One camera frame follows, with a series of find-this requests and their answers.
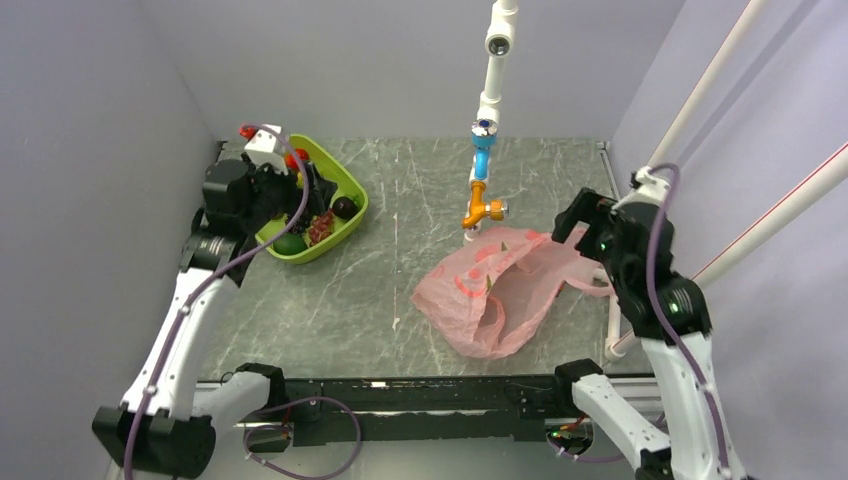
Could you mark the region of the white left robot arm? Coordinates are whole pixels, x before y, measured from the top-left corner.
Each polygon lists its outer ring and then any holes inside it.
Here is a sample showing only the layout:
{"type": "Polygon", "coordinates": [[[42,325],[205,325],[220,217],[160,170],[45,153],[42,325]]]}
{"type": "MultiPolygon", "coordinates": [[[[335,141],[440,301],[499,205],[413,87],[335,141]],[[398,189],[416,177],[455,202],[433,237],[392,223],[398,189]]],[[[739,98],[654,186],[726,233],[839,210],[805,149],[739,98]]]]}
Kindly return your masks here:
{"type": "Polygon", "coordinates": [[[279,417],[289,400],[281,368],[247,363],[210,396],[195,396],[213,325],[260,251],[256,234],[275,218],[304,229],[336,188],[310,163],[301,171],[247,157],[209,167],[203,205],[183,245],[172,303],[140,373],[116,407],[100,407],[92,431],[127,479],[140,473],[196,479],[218,439],[244,417],[279,417]]]}

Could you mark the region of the dark purple fake plum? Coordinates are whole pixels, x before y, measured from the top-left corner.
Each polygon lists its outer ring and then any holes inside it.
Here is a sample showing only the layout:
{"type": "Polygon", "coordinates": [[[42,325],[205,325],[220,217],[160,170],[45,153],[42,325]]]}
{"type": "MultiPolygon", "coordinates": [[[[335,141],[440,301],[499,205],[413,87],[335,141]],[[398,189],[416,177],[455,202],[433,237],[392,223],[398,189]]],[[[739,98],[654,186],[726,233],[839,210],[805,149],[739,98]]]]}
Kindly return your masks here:
{"type": "Polygon", "coordinates": [[[340,196],[333,201],[331,210],[336,218],[349,221],[359,213],[360,208],[352,198],[340,196]]]}

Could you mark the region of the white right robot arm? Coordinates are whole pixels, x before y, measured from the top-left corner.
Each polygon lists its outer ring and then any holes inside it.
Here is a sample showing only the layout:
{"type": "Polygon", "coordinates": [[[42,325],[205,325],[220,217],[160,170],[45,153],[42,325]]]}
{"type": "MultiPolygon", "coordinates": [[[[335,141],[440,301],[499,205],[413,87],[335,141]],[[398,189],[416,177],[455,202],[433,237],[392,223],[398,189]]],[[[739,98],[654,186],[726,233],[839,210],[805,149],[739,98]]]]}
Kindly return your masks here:
{"type": "Polygon", "coordinates": [[[563,243],[579,223],[575,248],[603,267],[621,312],[651,363],[667,428],[647,420],[601,367],[581,359],[556,367],[551,401],[585,414],[619,449],[637,479],[745,479],[728,435],[712,372],[712,324],[700,287],[671,263],[674,226],[646,202],[616,206],[583,188],[554,220],[563,243]]]}

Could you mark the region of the green fake fruit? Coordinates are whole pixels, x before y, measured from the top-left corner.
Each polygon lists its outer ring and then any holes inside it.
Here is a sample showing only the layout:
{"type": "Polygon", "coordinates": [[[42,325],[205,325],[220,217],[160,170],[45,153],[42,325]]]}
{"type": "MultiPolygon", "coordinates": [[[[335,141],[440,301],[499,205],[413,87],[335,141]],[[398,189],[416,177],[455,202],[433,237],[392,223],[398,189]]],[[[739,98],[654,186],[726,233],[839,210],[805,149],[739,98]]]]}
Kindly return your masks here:
{"type": "Polygon", "coordinates": [[[308,245],[301,235],[284,233],[271,245],[273,251],[282,256],[294,256],[308,249],[308,245]]]}

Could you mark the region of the pink plastic bag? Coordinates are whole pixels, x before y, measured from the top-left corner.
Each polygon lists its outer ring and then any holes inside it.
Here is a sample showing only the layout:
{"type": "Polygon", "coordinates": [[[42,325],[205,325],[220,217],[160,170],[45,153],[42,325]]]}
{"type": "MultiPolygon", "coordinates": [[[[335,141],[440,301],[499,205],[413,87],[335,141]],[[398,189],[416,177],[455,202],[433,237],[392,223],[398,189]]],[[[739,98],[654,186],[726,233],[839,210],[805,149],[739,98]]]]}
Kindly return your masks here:
{"type": "Polygon", "coordinates": [[[599,262],[531,229],[494,227],[440,261],[414,288],[413,305],[460,355],[499,359],[536,334],[565,287],[592,297],[613,288],[599,262]]]}

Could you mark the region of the red fake grape bunch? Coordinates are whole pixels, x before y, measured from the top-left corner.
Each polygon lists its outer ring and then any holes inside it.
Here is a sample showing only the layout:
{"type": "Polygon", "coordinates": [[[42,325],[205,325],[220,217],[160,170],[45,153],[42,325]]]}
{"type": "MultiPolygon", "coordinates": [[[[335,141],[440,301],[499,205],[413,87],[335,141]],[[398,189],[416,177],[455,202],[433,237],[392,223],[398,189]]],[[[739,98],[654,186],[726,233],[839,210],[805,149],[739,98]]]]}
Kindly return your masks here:
{"type": "Polygon", "coordinates": [[[310,228],[306,231],[308,245],[315,246],[333,234],[335,216],[332,210],[312,219],[310,228]]]}

